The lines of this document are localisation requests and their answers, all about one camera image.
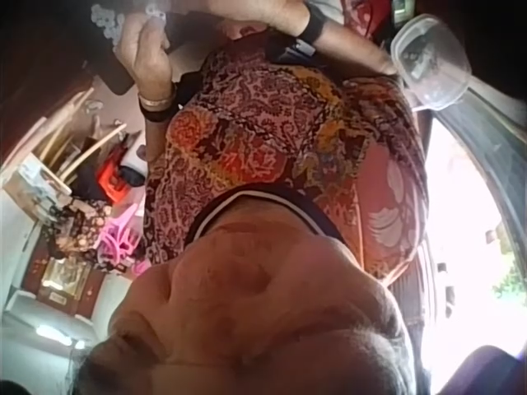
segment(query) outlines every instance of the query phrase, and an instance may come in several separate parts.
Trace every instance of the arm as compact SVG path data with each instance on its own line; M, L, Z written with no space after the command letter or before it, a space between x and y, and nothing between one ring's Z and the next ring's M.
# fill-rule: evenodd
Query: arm
M154 123L145 119L147 135L147 163L150 166L165 152L169 121Z
M285 8L284 12L276 14L270 25L287 35L297 37L307 27L309 11L303 2L287 2ZM344 70L353 66L373 74L396 73L390 56L384 50L334 21L326 22L322 35L314 46Z
M175 12L208 12L234 21L258 21L298 37L307 27L310 13L301 0L171 0ZM349 74L358 67L374 74L396 73L389 55L347 27L328 21L316 49Z
M165 53L169 46L161 19L145 14L127 16L115 55L136 82L142 106L150 112L170 108L175 98L172 66ZM162 123L145 119L149 165L165 151L169 123L170 119Z

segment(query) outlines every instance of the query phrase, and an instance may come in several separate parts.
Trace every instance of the patterned blouse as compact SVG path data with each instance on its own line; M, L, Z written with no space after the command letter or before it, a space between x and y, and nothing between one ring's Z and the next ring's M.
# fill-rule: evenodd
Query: patterned blouse
M393 282L427 218L422 142L400 87L272 64L267 40L210 55L201 91L172 120L147 182L148 257L177 257L211 204L268 184L314 203L364 269Z

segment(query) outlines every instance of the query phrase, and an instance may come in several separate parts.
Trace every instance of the black wristband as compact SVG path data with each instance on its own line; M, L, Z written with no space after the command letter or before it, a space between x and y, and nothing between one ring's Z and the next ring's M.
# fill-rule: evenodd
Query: black wristband
M317 6L313 6L308 2L304 2L304 4L310 12L310 21L302 34L298 36L298 39L307 44L313 44L322 35L327 18Z
M142 106L142 103L139 100L139 108L141 109L142 116L145 117L146 120L153 123L163 123L174 118L174 115L180 110L180 105L178 100L174 98L168 109L164 109L163 111L148 111Z

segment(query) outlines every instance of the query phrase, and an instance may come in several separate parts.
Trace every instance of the clear plastic lid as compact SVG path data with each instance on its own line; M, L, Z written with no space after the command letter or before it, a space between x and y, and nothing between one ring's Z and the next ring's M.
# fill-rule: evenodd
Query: clear plastic lid
M431 15L412 19L391 46L394 64L408 88L428 109L452 105L466 92L472 69L461 43Z

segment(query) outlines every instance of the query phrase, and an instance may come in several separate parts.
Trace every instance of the red floral fabric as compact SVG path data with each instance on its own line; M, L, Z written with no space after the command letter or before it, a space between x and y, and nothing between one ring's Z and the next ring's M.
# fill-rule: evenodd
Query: red floral fabric
M196 215L224 192L277 183L315 202L360 264L391 282L427 216L422 144L401 90L389 78L337 83L271 64L266 37L211 55L202 90L172 121L147 184L149 258L180 254Z

